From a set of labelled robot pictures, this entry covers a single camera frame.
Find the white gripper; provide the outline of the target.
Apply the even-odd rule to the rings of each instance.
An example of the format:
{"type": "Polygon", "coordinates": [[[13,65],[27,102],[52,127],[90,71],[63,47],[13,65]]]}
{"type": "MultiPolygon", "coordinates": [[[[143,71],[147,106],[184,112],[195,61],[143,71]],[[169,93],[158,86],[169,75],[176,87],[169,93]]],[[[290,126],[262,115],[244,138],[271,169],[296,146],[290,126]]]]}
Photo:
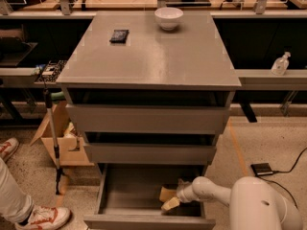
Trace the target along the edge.
{"type": "Polygon", "coordinates": [[[180,202],[189,203],[196,200],[196,194],[194,193],[192,184],[183,179],[178,180],[177,184],[177,196],[168,199],[162,206],[161,210],[168,212],[179,206],[180,202]]]}

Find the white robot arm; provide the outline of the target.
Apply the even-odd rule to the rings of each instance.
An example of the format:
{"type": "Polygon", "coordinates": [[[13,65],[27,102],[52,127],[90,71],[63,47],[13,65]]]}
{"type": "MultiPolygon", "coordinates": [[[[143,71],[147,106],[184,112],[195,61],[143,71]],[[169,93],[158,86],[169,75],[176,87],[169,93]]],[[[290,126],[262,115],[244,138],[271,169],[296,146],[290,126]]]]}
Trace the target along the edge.
{"type": "Polygon", "coordinates": [[[175,189],[162,187],[159,200],[163,212],[180,203],[217,200],[229,207],[230,230],[303,230],[295,205],[257,177],[242,177],[232,188],[219,186],[205,176],[192,182],[180,179],[175,189]]]}

